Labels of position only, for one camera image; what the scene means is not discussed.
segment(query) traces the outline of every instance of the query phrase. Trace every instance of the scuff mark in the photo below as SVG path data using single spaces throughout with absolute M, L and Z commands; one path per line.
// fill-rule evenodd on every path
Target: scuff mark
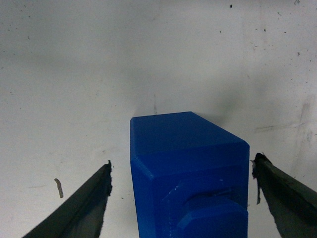
M 300 123 L 303 123 L 303 126 L 299 126 L 296 134 L 296 149 L 295 149 L 295 157 L 293 158 L 293 165 L 291 168 L 291 174 L 296 175 L 300 169 L 300 166 L 304 164 L 305 153 L 306 153 L 306 143 L 308 140 L 308 128 L 306 121 L 308 121 L 314 111 L 315 105 L 315 96 L 309 95 L 303 103 L 301 115 L 300 115 Z
M 28 188 L 38 188 L 38 187 L 45 187 L 46 185 L 41 185 L 41 186 L 31 186 L 31 187 L 28 187 Z
M 157 115 L 158 114 L 158 109 L 157 109 L 157 98 L 154 94 L 154 105 L 153 105 L 153 114 Z
M 269 125 L 269 126 L 259 126 L 254 129 L 254 133 L 257 132 L 267 132 L 271 130 L 281 130 L 281 129 L 286 129 L 286 128 L 297 128 L 304 126 L 305 124 L 311 123 L 311 122 L 317 122 L 317 120 L 310 120 L 310 121 L 305 121 L 305 122 L 300 122 L 300 123 L 287 123 L 287 124 L 281 124 L 281 125 Z

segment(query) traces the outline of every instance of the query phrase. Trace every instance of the blue 3d-printed part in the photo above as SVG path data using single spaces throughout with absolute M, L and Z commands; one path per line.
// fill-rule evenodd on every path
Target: blue 3d-printed part
M 246 238 L 249 145 L 193 112 L 135 117 L 140 238 Z

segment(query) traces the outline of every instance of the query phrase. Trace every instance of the white wall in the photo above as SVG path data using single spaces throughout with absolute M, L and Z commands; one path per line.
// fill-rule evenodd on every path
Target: white wall
M 316 13 L 313 0 L 1 1 L 0 237 L 111 160 L 101 237 L 137 238 L 133 116 L 196 112 L 317 190 Z M 251 175 L 249 188 L 249 237 L 279 237 Z

